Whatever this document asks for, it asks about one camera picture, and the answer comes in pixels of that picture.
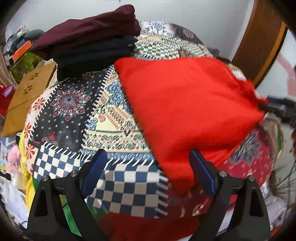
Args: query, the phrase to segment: yellow cloth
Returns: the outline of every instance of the yellow cloth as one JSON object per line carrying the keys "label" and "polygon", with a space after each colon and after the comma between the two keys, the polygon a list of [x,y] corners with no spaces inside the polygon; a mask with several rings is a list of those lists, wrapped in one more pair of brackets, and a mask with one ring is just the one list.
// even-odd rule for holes
{"label": "yellow cloth", "polygon": [[19,149],[20,149],[20,155],[21,155],[20,166],[21,166],[22,173],[24,174],[25,181],[27,183],[25,202],[28,207],[28,210],[30,211],[33,198],[35,195],[35,189],[33,186],[33,177],[27,170],[27,159],[26,159],[24,136],[25,136],[25,129],[22,131],[22,134],[20,136],[20,142],[19,142]]}

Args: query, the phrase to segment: maroon folded cloth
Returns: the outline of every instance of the maroon folded cloth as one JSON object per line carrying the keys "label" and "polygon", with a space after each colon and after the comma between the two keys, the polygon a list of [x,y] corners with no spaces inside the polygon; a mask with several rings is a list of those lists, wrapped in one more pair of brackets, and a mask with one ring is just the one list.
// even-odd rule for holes
{"label": "maroon folded cloth", "polygon": [[50,60],[75,46],[116,35],[140,35],[141,27],[133,5],[124,5],[113,12],[85,19],[69,19],[44,34],[33,44],[30,52]]}

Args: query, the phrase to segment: blue gripper pad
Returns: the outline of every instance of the blue gripper pad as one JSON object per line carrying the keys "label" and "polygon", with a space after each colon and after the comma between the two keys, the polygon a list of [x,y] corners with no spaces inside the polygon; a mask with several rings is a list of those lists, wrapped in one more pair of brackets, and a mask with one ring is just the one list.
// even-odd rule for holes
{"label": "blue gripper pad", "polygon": [[200,184],[204,189],[205,194],[214,197],[216,195],[218,177],[214,179],[211,176],[210,171],[207,169],[206,165],[208,165],[209,168],[211,168],[211,171],[214,172],[213,174],[216,175],[217,171],[212,163],[206,162],[207,161],[204,159],[201,153],[197,153],[194,149],[190,151],[189,163],[191,165],[194,175],[197,176]]}
{"label": "blue gripper pad", "polygon": [[82,190],[82,196],[84,198],[93,193],[107,162],[107,153],[105,151],[102,151],[101,154],[97,157],[91,169],[89,170],[89,173],[84,178]]}

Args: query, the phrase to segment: red cloth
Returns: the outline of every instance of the red cloth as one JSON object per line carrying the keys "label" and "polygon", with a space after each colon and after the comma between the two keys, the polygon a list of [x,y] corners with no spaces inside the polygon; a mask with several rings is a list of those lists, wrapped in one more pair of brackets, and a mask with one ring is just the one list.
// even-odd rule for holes
{"label": "red cloth", "polygon": [[178,194],[194,185],[193,148],[219,166],[264,117],[254,86],[219,60],[179,58],[115,62],[146,140]]}
{"label": "red cloth", "polygon": [[9,104],[12,100],[13,94],[15,93],[15,90],[12,85],[9,85],[5,87],[4,85],[0,85],[0,115],[5,116],[6,112],[8,110]]}
{"label": "red cloth", "polygon": [[30,52],[50,60],[75,46],[116,35],[140,35],[133,5],[85,19],[69,19],[42,34]]}
{"label": "red cloth", "polygon": [[108,213],[98,223],[109,241],[173,241],[193,234],[200,216],[155,219]]}

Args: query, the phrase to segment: blue checkered pattern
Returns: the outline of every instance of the blue checkered pattern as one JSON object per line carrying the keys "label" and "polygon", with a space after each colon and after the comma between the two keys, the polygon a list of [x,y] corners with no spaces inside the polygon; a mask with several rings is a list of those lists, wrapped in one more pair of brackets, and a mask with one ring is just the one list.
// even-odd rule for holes
{"label": "blue checkered pattern", "polygon": [[[53,149],[40,147],[33,177],[38,181],[44,175],[52,179],[65,177],[79,170],[83,163],[75,155],[57,153]],[[160,217],[167,215],[165,208],[166,177],[155,162],[108,161],[92,195],[86,198],[89,206],[108,212],[136,217]]]}
{"label": "blue checkered pattern", "polygon": [[88,205],[136,217],[159,216],[157,184],[160,170],[157,165],[111,164],[102,173],[93,194],[87,197]]}
{"label": "blue checkered pattern", "polygon": [[71,156],[72,154],[57,153],[42,145],[34,166],[33,177],[40,181],[44,175],[49,175],[51,179],[54,179],[65,177],[73,170],[78,171],[82,166],[81,160],[77,158],[78,155],[73,158]]}

